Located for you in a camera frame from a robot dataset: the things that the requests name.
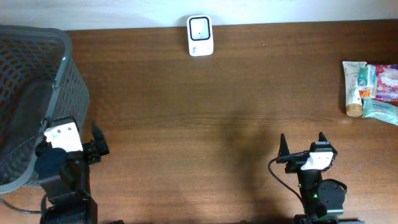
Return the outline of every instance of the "wall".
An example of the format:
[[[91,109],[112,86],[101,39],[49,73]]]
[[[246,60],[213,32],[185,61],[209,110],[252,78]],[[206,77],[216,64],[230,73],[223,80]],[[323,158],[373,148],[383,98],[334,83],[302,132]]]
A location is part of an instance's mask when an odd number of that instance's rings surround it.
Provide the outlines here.
[[[398,18],[397,0],[0,0],[0,24],[63,30]]]

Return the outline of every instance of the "toothpaste tube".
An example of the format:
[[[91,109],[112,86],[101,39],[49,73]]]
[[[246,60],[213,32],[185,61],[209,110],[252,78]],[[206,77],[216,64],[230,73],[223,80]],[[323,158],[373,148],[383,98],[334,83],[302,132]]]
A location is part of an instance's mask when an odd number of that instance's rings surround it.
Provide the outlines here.
[[[394,125],[398,125],[398,108],[377,100],[364,100],[363,118],[376,118]]]
[[[358,77],[366,62],[343,62],[346,80],[346,114],[348,116],[362,115],[362,101],[358,89]]]
[[[367,65],[365,68],[361,68],[358,78],[358,89],[361,98],[375,98],[377,91],[376,87],[376,67],[374,65]]]

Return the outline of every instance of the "mesh basket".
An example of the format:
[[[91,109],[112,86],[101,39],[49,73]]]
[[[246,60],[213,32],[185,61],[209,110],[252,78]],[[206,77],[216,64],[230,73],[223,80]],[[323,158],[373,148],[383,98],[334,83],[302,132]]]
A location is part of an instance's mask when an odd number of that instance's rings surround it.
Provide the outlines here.
[[[39,186],[42,121],[71,116],[81,134],[89,100],[66,33],[0,26],[0,194]]]

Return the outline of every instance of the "tube cap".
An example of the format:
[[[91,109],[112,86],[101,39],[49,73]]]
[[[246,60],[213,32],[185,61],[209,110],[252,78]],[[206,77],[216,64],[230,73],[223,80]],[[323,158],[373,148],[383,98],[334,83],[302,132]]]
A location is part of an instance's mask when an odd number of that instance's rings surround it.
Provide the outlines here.
[[[362,115],[362,105],[359,103],[352,103],[350,105],[347,105],[346,107],[346,113],[348,116],[361,116]]]

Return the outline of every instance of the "white wall outlet device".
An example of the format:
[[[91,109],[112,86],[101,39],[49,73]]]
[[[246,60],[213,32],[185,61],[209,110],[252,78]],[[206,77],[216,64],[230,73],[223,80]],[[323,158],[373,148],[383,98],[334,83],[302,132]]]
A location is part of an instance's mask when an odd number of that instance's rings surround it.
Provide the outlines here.
[[[301,166],[301,170],[323,170],[330,165],[332,158],[332,152],[310,152],[310,157],[307,159],[307,162]]]
[[[187,19],[188,48],[193,57],[211,55],[214,49],[213,28],[209,16],[191,16]]]
[[[75,122],[47,128],[44,136],[47,137],[47,142],[51,142],[53,148],[59,147],[66,152],[83,151]]]

